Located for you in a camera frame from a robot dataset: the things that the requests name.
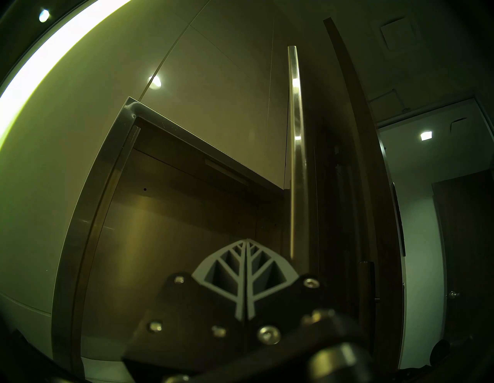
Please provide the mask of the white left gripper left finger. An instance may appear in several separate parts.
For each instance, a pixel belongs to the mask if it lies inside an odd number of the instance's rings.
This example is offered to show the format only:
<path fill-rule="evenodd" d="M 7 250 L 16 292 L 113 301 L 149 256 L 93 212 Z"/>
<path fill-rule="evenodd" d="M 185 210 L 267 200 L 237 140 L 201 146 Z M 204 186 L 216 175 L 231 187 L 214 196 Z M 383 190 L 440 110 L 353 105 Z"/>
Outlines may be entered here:
<path fill-rule="evenodd" d="M 243 353 L 245 240 L 166 278 L 123 354 L 131 375 L 200 375 Z"/>

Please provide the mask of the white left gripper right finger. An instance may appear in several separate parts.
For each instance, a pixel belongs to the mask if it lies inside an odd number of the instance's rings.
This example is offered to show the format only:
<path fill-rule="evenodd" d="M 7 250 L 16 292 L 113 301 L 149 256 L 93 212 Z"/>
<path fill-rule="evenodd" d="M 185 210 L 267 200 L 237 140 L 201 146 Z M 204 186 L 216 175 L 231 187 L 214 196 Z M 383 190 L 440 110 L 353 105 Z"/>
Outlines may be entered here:
<path fill-rule="evenodd" d="M 359 345 L 359 325 L 318 276 L 247 240 L 247 354 L 311 354 L 344 343 Z"/>

